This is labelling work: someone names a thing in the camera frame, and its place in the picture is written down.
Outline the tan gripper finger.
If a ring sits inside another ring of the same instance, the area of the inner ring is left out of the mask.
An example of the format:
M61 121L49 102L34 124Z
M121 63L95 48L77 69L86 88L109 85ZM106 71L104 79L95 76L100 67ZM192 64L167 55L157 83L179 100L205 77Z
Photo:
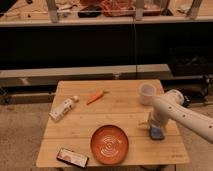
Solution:
M147 121L145 121L145 122L140 122L138 125L141 127L148 127L149 123Z

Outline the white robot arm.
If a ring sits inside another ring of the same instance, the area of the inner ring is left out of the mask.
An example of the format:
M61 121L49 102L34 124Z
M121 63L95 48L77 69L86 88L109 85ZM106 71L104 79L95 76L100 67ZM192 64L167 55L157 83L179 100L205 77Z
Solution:
M172 119L213 144L213 118L185 108L185 98L180 91L172 89L159 96L143 94L140 100L143 105L153 107L148 116L149 136L152 140L165 138L164 129Z

